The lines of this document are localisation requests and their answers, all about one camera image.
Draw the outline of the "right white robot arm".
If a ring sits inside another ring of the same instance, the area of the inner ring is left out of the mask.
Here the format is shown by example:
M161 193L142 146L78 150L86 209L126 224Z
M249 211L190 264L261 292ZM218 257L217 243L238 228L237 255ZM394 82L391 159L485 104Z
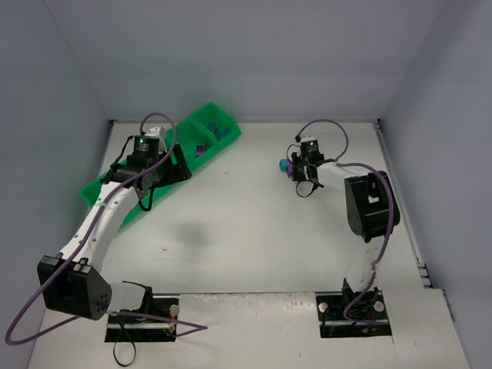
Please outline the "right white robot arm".
M400 222L391 182L385 171L360 162L343 163L325 158L318 140L297 136L291 153L291 178L306 191L306 198L316 190L338 190L344 195L346 217L351 232L370 244L382 237L381 247L355 251L352 265L344 277L344 289L361 298L375 289L377 266L386 251L389 237Z

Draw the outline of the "purple square lego plate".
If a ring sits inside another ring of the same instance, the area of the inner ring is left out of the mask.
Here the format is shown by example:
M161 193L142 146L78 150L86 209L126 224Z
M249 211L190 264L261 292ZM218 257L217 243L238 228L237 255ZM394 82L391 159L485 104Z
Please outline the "purple square lego plate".
M205 150L206 150L205 145L197 145L197 147L195 149L195 156L199 157L199 156L203 155Z

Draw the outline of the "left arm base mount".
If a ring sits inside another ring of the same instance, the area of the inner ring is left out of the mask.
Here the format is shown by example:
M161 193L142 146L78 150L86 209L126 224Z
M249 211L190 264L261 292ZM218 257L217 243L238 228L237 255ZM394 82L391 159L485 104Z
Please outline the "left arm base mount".
M173 343L178 333L177 324L168 322L178 318L178 296L156 296L147 317L108 315L105 343L112 344L112 357L121 368L133 365L138 344Z

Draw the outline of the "teal lego brick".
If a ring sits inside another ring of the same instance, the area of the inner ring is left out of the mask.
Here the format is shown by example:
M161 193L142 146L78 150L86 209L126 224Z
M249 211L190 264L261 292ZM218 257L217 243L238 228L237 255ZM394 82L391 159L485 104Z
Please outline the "teal lego brick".
M287 159L281 159L279 161L279 168L281 172L287 173L289 169L289 164Z
M208 128L208 130L209 130L209 131L211 131L211 132L216 132L216 131L220 128L220 126L219 126L219 124L218 124L217 122L215 122L215 121L210 121L210 122L208 123L208 125L207 125L207 128Z

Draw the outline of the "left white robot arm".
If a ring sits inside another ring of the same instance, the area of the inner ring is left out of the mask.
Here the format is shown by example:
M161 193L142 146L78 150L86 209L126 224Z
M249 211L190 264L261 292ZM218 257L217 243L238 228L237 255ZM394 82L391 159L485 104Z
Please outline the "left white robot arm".
M150 289L130 282L109 284L102 264L129 212L157 188L191 177L179 144L166 148L161 138L133 138L133 152L115 161L101 180L97 201L75 236L54 257L44 256L37 272L47 309L98 320L105 314L137 311Z

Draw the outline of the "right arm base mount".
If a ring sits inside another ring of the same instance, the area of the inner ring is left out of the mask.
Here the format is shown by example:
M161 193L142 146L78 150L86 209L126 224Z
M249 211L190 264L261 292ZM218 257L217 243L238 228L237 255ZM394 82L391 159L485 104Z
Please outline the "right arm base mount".
M390 337L391 325L383 293L367 292L345 314L344 310L360 293L349 287L341 292L316 293L317 318L322 339Z

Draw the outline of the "teal lego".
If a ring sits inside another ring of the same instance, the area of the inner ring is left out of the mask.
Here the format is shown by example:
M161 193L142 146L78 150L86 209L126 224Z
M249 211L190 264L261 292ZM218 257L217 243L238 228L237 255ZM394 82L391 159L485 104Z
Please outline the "teal lego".
M215 132L215 137L218 141L224 139L231 133L231 130L229 128L222 128L220 130L217 130Z

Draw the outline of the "purple rounded lego brick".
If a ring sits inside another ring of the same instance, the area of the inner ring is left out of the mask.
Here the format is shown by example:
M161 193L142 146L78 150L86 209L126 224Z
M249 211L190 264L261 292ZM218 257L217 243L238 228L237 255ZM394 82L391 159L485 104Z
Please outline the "purple rounded lego brick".
M289 178L292 178L292 175L293 175L293 168L292 168L292 164L290 162L288 162L288 166L287 166L287 176Z

